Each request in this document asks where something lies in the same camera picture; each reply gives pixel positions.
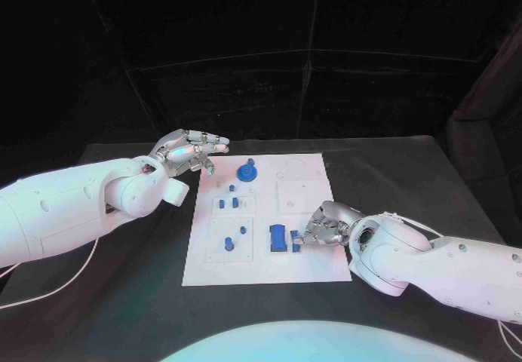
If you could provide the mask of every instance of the robotic arm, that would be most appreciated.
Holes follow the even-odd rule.
[[[348,246],[351,270],[381,292],[417,285],[442,303],[522,324],[522,250],[470,239],[427,237],[385,213],[367,216],[325,201],[296,244]]]
[[[162,200],[179,206],[188,185],[172,177],[215,166],[228,139],[176,130],[147,156],[87,164],[19,180],[0,190],[0,268],[71,251],[147,216]]]

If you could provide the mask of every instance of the small blue piece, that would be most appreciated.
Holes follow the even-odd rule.
[[[294,238],[297,237],[297,230],[293,230],[290,232],[290,236],[292,236],[292,240],[294,240]],[[294,242],[292,243],[292,252],[293,253],[299,253],[302,251],[302,246],[299,244],[294,244]]]
[[[248,183],[258,176],[258,170],[254,167],[254,160],[250,158],[247,164],[237,169],[237,178],[244,183]]]
[[[234,250],[234,243],[231,238],[225,238],[225,250],[232,251]]]
[[[276,224],[270,226],[271,246],[270,251],[286,251],[286,226]]]

